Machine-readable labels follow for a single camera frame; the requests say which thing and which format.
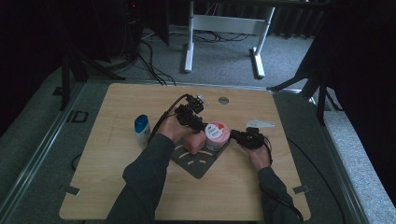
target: gray carpet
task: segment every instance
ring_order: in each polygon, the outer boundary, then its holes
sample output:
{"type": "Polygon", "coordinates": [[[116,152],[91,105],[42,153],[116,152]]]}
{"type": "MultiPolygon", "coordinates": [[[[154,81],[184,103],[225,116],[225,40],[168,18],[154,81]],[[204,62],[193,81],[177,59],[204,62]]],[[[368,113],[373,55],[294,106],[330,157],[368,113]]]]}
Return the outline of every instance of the gray carpet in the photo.
{"type": "MultiPolygon", "coordinates": [[[[196,42],[192,72],[183,72],[185,36],[172,36],[171,46],[166,47],[157,37],[146,38],[153,47],[153,64],[163,72],[171,75],[177,82],[265,88],[279,84],[294,76],[294,73],[309,48],[312,39],[294,37],[284,39],[268,36],[262,52],[266,78],[257,79],[249,58],[248,49],[257,44],[257,36],[250,36],[239,42],[201,43],[196,42]]],[[[141,45],[140,52],[147,60],[149,48],[141,45]]],[[[143,66],[141,61],[135,63],[143,66]]],[[[137,80],[153,80],[153,77],[136,66],[116,72],[126,77],[125,83],[137,80]]],[[[73,176],[71,161],[82,151],[90,134],[96,114],[106,94],[109,83],[114,82],[103,75],[90,70],[91,78],[85,84],[81,95],[73,106],[74,111],[88,112],[85,123],[66,122],[57,135],[50,151],[38,169],[34,180],[19,205],[16,207],[9,223],[81,223],[59,218],[59,209],[64,199],[64,187],[73,176]]],[[[60,97],[52,96],[56,86],[60,85],[60,71],[51,75],[42,88],[32,98],[20,117],[13,123],[7,133],[0,139],[0,176],[2,185],[0,199],[3,201],[7,192],[17,179],[23,165],[40,143],[58,114],[60,97]]],[[[292,89],[301,89],[304,82],[299,82],[292,89]]],[[[336,198],[341,202],[346,214],[346,223],[354,223],[348,212],[345,200],[327,158],[327,145],[323,133],[326,129],[318,125],[315,119],[315,106],[295,93],[276,94],[278,108],[287,137],[295,141],[318,166],[330,183],[336,198]]],[[[311,190],[306,193],[312,217],[306,223],[342,223],[338,207],[333,196],[327,190],[312,165],[306,158],[290,145],[293,158],[303,183],[311,190]]],[[[102,223],[101,220],[89,220],[87,223],[102,223]]]]}

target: person's right hand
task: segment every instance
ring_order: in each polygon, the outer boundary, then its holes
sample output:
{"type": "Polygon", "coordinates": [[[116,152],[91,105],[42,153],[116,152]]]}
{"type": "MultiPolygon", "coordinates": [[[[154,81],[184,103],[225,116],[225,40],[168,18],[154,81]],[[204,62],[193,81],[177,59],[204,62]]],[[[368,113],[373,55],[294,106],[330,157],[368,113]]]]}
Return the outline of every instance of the person's right hand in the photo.
{"type": "MultiPolygon", "coordinates": [[[[269,146],[269,142],[266,138],[265,138],[265,144],[269,146]]],[[[257,172],[259,172],[260,169],[262,168],[271,166],[270,154],[265,145],[257,149],[248,149],[245,147],[241,147],[241,148],[243,148],[247,152],[249,159],[253,164],[254,168],[257,170],[257,172]]]]}

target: round table hole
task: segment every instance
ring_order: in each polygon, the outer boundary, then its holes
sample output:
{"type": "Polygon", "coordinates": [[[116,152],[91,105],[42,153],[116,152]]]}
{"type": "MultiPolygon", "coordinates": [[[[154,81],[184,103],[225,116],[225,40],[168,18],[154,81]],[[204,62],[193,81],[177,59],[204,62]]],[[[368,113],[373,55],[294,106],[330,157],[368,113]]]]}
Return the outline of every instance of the round table hole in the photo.
{"type": "Polygon", "coordinates": [[[228,103],[230,103],[230,101],[228,100],[228,98],[227,98],[227,97],[224,97],[224,96],[221,96],[221,97],[219,98],[219,102],[220,102],[222,105],[227,105],[228,103]]]}

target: person's left hand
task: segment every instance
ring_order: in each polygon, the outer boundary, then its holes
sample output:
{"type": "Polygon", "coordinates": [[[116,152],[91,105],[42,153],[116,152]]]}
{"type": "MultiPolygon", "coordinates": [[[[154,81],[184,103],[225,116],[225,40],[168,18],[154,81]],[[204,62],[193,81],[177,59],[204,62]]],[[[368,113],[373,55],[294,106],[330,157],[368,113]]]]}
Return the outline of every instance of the person's left hand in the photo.
{"type": "Polygon", "coordinates": [[[161,133],[166,137],[170,138],[174,143],[178,142],[182,137],[189,133],[193,133],[194,130],[188,126],[180,125],[177,120],[175,108],[172,109],[168,114],[168,118],[158,128],[157,133],[161,133]]]}

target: dark sleeve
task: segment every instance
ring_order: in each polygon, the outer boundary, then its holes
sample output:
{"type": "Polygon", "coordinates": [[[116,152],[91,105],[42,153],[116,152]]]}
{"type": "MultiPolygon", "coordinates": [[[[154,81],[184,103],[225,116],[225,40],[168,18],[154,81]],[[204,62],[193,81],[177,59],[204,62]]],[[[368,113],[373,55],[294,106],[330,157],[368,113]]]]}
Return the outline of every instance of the dark sleeve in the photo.
{"type": "MultiPolygon", "coordinates": [[[[293,199],[286,192],[285,184],[283,184],[271,167],[262,168],[259,171],[259,180],[263,190],[270,192],[271,194],[279,197],[282,201],[293,205],[293,199]]],[[[262,211],[264,212],[264,220],[266,224],[301,223],[300,219],[290,208],[271,199],[265,194],[262,194],[262,211]]]]}
{"type": "Polygon", "coordinates": [[[123,188],[106,223],[154,223],[155,209],[163,194],[166,168],[169,165],[175,144],[166,136],[157,133],[150,143],[129,164],[123,178],[123,188]]]}

